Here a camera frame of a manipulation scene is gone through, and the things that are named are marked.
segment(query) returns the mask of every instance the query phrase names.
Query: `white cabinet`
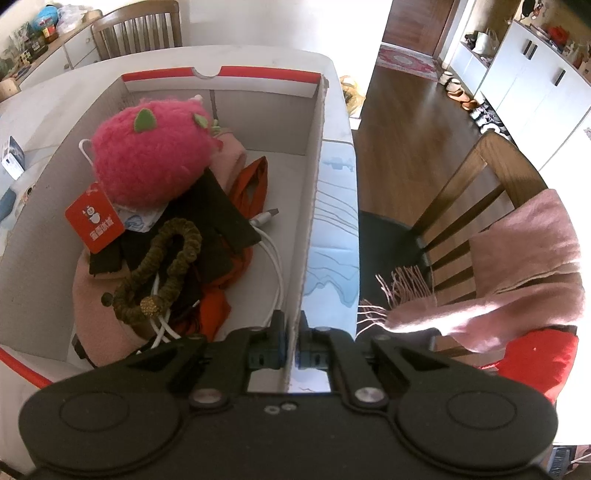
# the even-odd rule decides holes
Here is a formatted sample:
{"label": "white cabinet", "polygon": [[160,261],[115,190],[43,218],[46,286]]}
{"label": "white cabinet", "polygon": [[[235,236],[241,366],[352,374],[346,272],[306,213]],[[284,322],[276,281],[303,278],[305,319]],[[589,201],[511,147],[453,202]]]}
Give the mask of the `white cabinet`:
{"label": "white cabinet", "polygon": [[37,83],[45,82],[50,78],[57,77],[64,72],[70,70],[70,62],[66,57],[64,47],[58,48],[54,53],[49,55],[35,70],[33,70],[27,78],[20,84],[21,90],[31,88]]}
{"label": "white cabinet", "polygon": [[509,28],[480,91],[537,169],[591,108],[591,85],[517,22]]}
{"label": "white cabinet", "polygon": [[97,63],[98,61],[100,61],[100,57],[98,51],[95,48],[86,57],[79,61],[78,64],[74,66],[74,69],[79,69],[81,67]]}
{"label": "white cabinet", "polygon": [[467,45],[460,43],[450,62],[450,66],[468,90],[471,93],[476,93],[486,74],[486,67],[468,49]]}
{"label": "white cabinet", "polygon": [[541,40],[532,41],[523,58],[525,62],[520,72],[496,109],[518,147],[522,140],[527,142],[521,131],[554,86],[554,72],[560,65],[559,55]]}
{"label": "white cabinet", "polygon": [[[569,65],[563,67],[556,69],[550,90],[520,132],[520,141],[516,141],[537,169],[542,168],[561,147],[591,108],[591,86]],[[587,143],[583,145],[586,145],[586,150],[583,149],[579,155],[586,155],[591,161],[591,138],[587,138]]]}
{"label": "white cabinet", "polygon": [[529,32],[513,23],[493,60],[480,91],[496,110],[528,61],[526,50],[531,47]]}
{"label": "white cabinet", "polygon": [[64,48],[70,59],[72,66],[78,65],[84,57],[96,48],[90,26],[86,27],[80,33],[68,40]]}

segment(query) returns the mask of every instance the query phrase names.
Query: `gold bead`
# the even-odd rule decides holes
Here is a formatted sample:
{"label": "gold bead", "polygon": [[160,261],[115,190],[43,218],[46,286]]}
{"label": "gold bead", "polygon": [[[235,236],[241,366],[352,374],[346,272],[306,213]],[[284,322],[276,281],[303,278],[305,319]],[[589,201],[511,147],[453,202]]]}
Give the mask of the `gold bead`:
{"label": "gold bead", "polygon": [[145,297],[139,303],[139,309],[148,318],[156,317],[160,313],[160,308],[152,297]]}

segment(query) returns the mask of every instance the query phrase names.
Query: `scarf fringe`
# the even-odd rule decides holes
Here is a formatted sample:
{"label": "scarf fringe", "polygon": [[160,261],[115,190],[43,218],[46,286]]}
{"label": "scarf fringe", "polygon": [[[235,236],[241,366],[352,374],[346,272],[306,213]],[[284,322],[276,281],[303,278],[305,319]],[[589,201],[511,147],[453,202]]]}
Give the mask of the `scarf fringe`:
{"label": "scarf fringe", "polygon": [[[408,301],[433,295],[433,291],[425,282],[417,265],[397,267],[391,273],[391,277],[392,283],[388,285],[381,275],[375,276],[384,292],[390,310]],[[358,315],[361,316],[361,320],[358,320],[357,324],[366,322],[370,322],[370,324],[357,333],[356,337],[374,325],[383,326],[388,318],[388,310],[378,305],[372,305],[363,299],[359,303]]]}

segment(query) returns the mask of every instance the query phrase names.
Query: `slipper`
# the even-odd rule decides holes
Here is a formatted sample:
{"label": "slipper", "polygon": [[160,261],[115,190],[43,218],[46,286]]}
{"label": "slipper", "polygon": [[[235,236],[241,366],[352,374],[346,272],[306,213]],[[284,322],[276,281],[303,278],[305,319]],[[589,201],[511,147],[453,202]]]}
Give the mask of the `slipper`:
{"label": "slipper", "polygon": [[447,96],[456,102],[469,102],[471,100],[463,89],[458,90],[457,92],[448,92]]}
{"label": "slipper", "polygon": [[447,82],[445,89],[448,92],[457,92],[458,90],[463,90],[462,83],[458,79],[451,79],[449,82]]}
{"label": "slipper", "polygon": [[441,83],[442,85],[447,85],[447,82],[449,82],[449,80],[453,77],[453,73],[446,70],[445,72],[443,72],[441,74],[441,76],[439,77],[439,83]]}
{"label": "slipper", "polygon": [[462,108],[468,112],[471,112],[475,108],[478,108],[479,104],[476,100],[470,100],[469,102],[465,102],[462,104]]}

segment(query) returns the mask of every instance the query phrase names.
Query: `chair backrest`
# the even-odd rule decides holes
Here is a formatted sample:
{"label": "chair backrest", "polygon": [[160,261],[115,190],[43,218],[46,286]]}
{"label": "chair backrest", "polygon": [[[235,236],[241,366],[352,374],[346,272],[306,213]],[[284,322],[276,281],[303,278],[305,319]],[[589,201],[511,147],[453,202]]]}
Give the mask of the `chair backrest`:
{"label": "chair backrest", "polygon": [[[490,206],[503,192],[507,193],[513,207],[517,208],[547,188],[539,172],[512,143],[489,131],[480,137],[452,177],[416,221],[412,228],[413,232],[416,235],[424,235],[487,166],[496,175],[499,185],[436,235],[425,247],[426,252],[431,251],[458,233]],[[442,267],[466,255],[469,251],[470,245],[466,240],[433,262],[431,265],[433,272],[435,273]],[[436,283],[434,286],[435,292],[441,292],[470,280],[472,277],[473,271],[470,266]],[[456,298],[453,302],[469,300],[475,297],[476,292],[473,291]]]}
{"label": "chair backrest", "polygon": [[176,0],[145,0],[127,5],[96,20],[91,28],[102,60],[158,50],[160,45],[163,48],[183,46]]}

